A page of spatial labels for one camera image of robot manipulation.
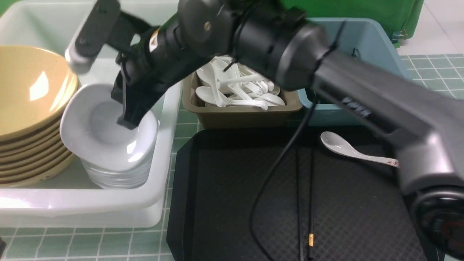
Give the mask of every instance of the black tray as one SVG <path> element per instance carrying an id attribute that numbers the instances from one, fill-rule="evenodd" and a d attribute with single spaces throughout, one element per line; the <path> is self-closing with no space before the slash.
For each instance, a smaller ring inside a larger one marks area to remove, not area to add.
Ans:
<path id="1" fill-rule="evenodd" d="M 328 130 L 361 153 L 393 155 L 364 127 L 305 130 L 253 218 L 255 234 L 272 258 L 307 260 L 312 172 L 314 261 L 443 260 L 416 235 L 394 169 L 328 151 L 319 139 Z M 176 261 L 268 260 L 252 240 L 248 216 L 268 168 L 294 131 L 205 130 L 178 151 L 167 232 Z"/>

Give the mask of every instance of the brown plastic tray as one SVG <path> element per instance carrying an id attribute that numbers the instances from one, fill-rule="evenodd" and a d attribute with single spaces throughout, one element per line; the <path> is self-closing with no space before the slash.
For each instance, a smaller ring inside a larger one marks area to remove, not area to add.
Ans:
<path id="1" fill-rule="evenodd" d="M 255 107 L 205 107 L 195 89 L 200 85 L 196 74 L 184 79 L 182 92 L 182 104 L 184 108 L 198 116 L 205 129 L 239 129 L 257 127 L 284 126 L 291 113 L 299 111 L 302 105 L 296 91 L 281 91 L 279 97 L 285 102 L 285 106 L 272 106 L 267 111 Z"/>

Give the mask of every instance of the screw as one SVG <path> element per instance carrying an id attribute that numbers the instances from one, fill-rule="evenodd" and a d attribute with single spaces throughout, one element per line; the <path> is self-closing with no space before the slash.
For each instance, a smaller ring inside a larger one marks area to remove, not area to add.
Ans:
<path id="1" fill-rule="evenodd" d="M 209 31 L 209 29 L 211 28 L 211 24 L 209 22 L 206 22 L 204 28 L 205 31 Z"/>

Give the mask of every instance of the green tile floor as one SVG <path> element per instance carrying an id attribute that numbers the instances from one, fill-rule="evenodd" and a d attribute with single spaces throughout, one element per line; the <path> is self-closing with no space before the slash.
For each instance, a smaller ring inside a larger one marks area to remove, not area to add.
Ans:
<path id="1" fill-rule="evenodd" d="M 402 56 L 415 82 L 440 94 L 464 98 L 464 55 Z M 176 152 L 202 130 L 182 106 L 175 132 L 163 219 L 153 228 L 0 228 L 6 261 L 173 261 L 166 244 Z"/>

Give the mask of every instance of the blue plastic bin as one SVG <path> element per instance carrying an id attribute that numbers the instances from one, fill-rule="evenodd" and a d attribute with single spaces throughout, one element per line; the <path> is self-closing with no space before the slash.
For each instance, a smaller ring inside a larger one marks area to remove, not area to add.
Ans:
<path id="1" fill-rule="evenodd" d="M 313 18 L 311 21 L 324 26 L 331 43 L 344 20 L 347 21 L 339 40 L 339 51 L 351 55 L 356 48 L 360 60 L 376 65 L 393 74 L 410 79 L 404 63 L 396 52 L 390 39 L 380 24 L 364 18 Z M 312 105 L 305 89 L 298 90 L 301 104 L 306 108 Z M 319 104 L 309 125 L 358 125 L 355 117 L 344 112 L 335 104 Z"/>

